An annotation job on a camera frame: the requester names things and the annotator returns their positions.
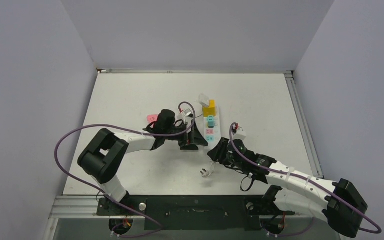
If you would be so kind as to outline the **white power strip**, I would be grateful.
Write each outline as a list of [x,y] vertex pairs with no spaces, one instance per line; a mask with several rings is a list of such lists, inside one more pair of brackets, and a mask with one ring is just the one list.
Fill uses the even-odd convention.
[[208,146],[204,148],[207,151],[214,149],[222,138],[220,111],[215,107],[215,115],[209,115],[203,118],[203,136],[207,141]]

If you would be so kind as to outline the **pink triangular plug adapter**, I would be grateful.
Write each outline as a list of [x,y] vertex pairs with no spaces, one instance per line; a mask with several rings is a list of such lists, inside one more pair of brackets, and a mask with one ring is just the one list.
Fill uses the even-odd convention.
[[158,120],[158,114],[150,114],[146,117],[148,124],[155,123]]

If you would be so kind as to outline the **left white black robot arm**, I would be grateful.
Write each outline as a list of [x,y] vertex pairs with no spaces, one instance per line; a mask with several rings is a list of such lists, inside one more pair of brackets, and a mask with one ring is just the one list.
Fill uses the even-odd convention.
[[128,211],[128,191],[122,186],[117,172],[126,154],[138,151],[153,151],[166,141],[175,141],[182,151],[198,151],[209,144],[199,132],[196,123],[188,124],[177,119],[176,114],[163,109],[144,128],[145,133],[116,135],[107,128],[100,129],[78,157],[78,165],[98,183],[103,192],[112,199],[109,208],[116,215]]

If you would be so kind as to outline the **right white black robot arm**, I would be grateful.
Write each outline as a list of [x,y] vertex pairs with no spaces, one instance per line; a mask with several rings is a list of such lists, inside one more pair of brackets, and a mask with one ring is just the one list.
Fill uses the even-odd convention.
[[352,182],[305,174],[270,156],[248,150],[241,139],[230,141],[223,137],[218,143],[210,143],[207,155],[225,167],[239,169],[252,180],[279,187],[278,193],[262,201],[267,213],[303,213],[327,222],[342,236],[357,236],[368,205]]

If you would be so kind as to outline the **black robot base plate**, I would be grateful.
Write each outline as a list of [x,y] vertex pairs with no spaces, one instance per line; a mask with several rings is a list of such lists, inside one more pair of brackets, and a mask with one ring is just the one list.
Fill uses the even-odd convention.
[[[107,198],[99,199],[96,214],[105,217],[122,217],[132,221],[141,212],[146,231],[157,230],[227,230],[257,231],[260,222],[274,225],[282,215],[293,211],[279,210],[274,198],[262,195],[131,195],[123,204],[134,212],[122,208]],[[139,209],[145,204],[145,210]]]

